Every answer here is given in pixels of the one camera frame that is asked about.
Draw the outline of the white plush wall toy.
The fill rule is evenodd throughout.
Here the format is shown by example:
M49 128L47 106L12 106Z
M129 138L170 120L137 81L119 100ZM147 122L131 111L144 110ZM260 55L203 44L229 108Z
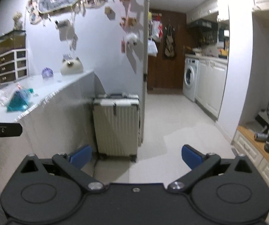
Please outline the white plush wall toy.
M137 46L139 42L139 37L135 33L128 33L126 35L126 45L128 47Z

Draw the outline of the cream ribbed suitcase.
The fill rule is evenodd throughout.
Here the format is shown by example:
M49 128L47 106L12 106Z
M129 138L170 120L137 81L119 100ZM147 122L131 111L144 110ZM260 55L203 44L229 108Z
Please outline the cream ribbed suitcase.
M140 101L133 94L105 94L93 100L93 121L100 156L137 160Z

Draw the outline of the white low drawer cabinet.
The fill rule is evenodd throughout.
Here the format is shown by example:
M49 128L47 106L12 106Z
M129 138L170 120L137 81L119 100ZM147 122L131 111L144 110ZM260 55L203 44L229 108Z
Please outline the white low drawer cabinet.
M269 153L264 150L264 143L256 141L254 132L248 128L238 126L232 144L251 160L269 185Z

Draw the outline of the white kitchen cabinet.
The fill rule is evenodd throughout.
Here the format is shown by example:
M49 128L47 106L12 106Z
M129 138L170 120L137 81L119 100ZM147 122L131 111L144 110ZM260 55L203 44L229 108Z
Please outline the white kitchen cabinet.
M195 99L215 118L218 118L222 105L227 69L224 62L199 59Z

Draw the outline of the white cat plush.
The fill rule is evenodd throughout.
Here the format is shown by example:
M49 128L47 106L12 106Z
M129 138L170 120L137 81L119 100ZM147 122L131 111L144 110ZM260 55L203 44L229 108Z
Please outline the white cat plush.
M82 73L83 71L84 71L83 64L78 57L76 57L75 59L62 60L62 65L60 69L61 75L72 75Z

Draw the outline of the white washing machine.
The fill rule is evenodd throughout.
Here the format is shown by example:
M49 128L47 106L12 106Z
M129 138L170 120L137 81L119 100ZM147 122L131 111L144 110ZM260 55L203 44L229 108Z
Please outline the white washing machine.
M199 60L191 57L185 58L183 94L192 102L195 102L195 95L198 82Z

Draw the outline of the black range hood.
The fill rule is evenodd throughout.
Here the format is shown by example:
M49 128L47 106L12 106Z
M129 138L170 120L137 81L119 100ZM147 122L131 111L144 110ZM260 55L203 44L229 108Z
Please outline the black range hood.
M200 29L205 30L214 30L217 31L218 30L218 23L217 22L212 22L209 20L205 20L205 19L198 19L195 20L191 23L189 23L187 25L188 28L193 28L193 27L198 27Z

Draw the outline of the silver can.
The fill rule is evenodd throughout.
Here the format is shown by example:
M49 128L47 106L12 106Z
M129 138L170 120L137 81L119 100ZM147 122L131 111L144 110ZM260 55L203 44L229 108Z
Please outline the silver can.
M268 134L265 133L255 133L254 140L258 142L266 142L268 138Z

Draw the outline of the drawer organizer unit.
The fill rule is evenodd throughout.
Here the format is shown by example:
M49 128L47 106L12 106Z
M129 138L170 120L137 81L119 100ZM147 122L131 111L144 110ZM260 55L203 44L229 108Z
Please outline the drawer organizer unit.
M29 76L26 31L13 30L0 36L0 83L6 84Z

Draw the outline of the purple small ornament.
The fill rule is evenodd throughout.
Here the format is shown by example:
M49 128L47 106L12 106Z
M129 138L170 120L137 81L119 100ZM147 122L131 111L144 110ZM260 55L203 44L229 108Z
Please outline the purple small ornament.
M53 70L51 68L45 67L41 72L42 78L52 78L54 76Z

